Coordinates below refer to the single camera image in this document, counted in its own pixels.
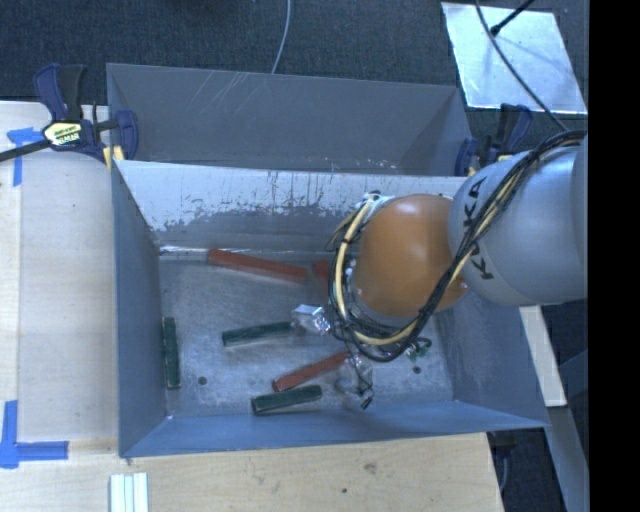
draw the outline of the gray bin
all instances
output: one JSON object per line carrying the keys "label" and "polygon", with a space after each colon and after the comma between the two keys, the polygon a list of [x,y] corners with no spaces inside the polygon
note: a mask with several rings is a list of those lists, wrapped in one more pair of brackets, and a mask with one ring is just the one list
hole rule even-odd
{"label": "gray bin", "polygon": [[[132,108],[142,120],[143,139],[146,130],[155,129],[158,137],[149,137],[146,149],[141,145],[140,160],[119,161],[112,172],[121,456],[381,441],[548,423],[518,309],[490,303],[473,291],[431,319],[424,334],[433,340],[433,346],[425,357],[416,362],[401,357],[392,363],[372,363],[376,396],[367,410],[335,389],[335,382],[348,376],[344,368],[315,380],[323,388],[323,397],[306,409],[255,416],[250,400],[270,393],[271,380],[329,356],[342,345],[331,336],[305,335],[225,349],[221,342],[224,330],[288,320],[295,306],[319,303],[321,298],[311,282],[286,283],[207,265],[206,250],[225,248],[308,267],[319,258],[331,257],[324,250],[325,243],[363,193],[378,189],[387,195],[426,192],[452,197],[463,179],[446,172],[438,175],[432,167],[404,172],[396,164],[394,173],[379,168],[375,173],[365,172],[369,169],[353,166],[347,172],[344,168],[336,172],[335,168],[316,167],[322,158],[305,167],[305,154],[314,147],[306,138],[306,148],[298,148],[297,154],[289,147],[265,157],[270,165],[263,169],[258,168],[260,159],[253,148],[248,146],[243,154],[241,145],[232,156],[224,156],[225,166],[215,165],[218,149],[210,144],[211,133],[204,134],[203,119],[194,132],[203,134],[199,143],[187,137],[184,144],[190,149],[183,151],[180,140],[174,140],[173,150],[165,147],[160,155],[154,141],[168,140],[174,111],[191,100],[206,105],[219,94],[206,89],[217,72],[135,66],[109,69],[117,71],[110,76],[111,107]],[[161,96],[156,98],[164,98],[164,116],[161,106],[147,102],[139,93],[148,73],[164,91],[157,92]],[[170,82],[171,87],[179,84],[187,91],[184,97],[175,89],[171,92],[163,76],[180,77]],[[198,87],[192,78],[200,83]],[[278,84],[289,83],[288,78],[260,76],[260,88],[277,91]],[[302,95],[307,90],[331,90],[334,82],[350,82],[362,90],[369,87],[366,82],[324,78],[293,77],[291,82]],[[200,95],[205,97],[197,99],[194,95],[201,87]],[[229,98],[233,87],[224,87]],[[468,135],[464,117],[455,114],[459,107],[462,112],[455,89],[427,108],[420,98],[430,96],[431,86],[374,84],[376,87],[389,92],[389,97],[414,102],[414,114],[431,124],[428,130],[433,133],[439,133],[438,126],[448,126],[450,130],[444,132],[449,135],[441,140],[459,139],[459,145]],[[326,110],[341,110],[335,100],[324,97]],[[302,122],[303,102],[290,105],[292,119]],[[350,105],[346,110],[355,108],[349,101],[345,105]],[[368,111],[366,106],[365,101],[361,108]],[[224,110],[224,102],[217,108]],[[452,117],[446,114],[452,111]],[[286,110],[282,113],[285,119],[287,114]],[[411,124],[394,118],[392,111],[386,114],[391,124]],[[232,119],[228,122],[233,132]],[[405,135],[411,138],[424,131],[416,128]],[[180,133],[186,137],[186,131]],[[318,140],[318,154],[331,154],[329,160],[335,162],[339,152],[330,151],[339,141],[328,139]],[[368,151],[377,146],[365,138],[360,142],[353,153],[359,157],[367,153],[356,153],[356,149]],[[402,137],[395,142],[397,147],[385,143],[385,151],[376,158],[401,161],[399,155],[406,155],[412,144]],[[439,149],[427,146],[423,153],[433,151],[432,161],[440,161],[440,169],[453,168],[453,153],[442,157]],[[341,161],[352,159],[348,148],[344,151]],[[190,159],[196,153],[199,156]],[[253,165],[235,165],[239,163]],[[429,171],[434,175],[425,176]],[[163,316],[176,319],[182,386],[175,390],[167,389],[164,379]],[[422,371],[415,373],[414,366]]]}

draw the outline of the black carpet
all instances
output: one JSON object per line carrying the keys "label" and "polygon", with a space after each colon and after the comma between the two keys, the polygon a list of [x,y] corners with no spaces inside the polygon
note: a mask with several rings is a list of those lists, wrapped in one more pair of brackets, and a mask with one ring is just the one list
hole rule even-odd
{"label": "black carpet", "polygon": [[[520,5],[518,0],[481,3]],[[278,73],[459,85],[439,1],[292,4]],[[270,72],[286,7],[286,0],[0,0],[0,99],[35,101],[33,75],[52,62],[86,65],[81,100],[99,105],[107,103],[108,62]],[[589,0],[539,0],[530,9],[554,13],[588,105]],[[496,111],[468,109],[467,114],[480,140],[496,132]],[[570,129],[587,128],[584,117],[560,118]],[[556,132],[547,116],[536,113],[522,149]],[[559,364],[587,348],[586,301],[548,306],[544,315]],[[587,395],[571,406],[588,457]],[[564,511],[543,431],[513,435],[507,512]]]}

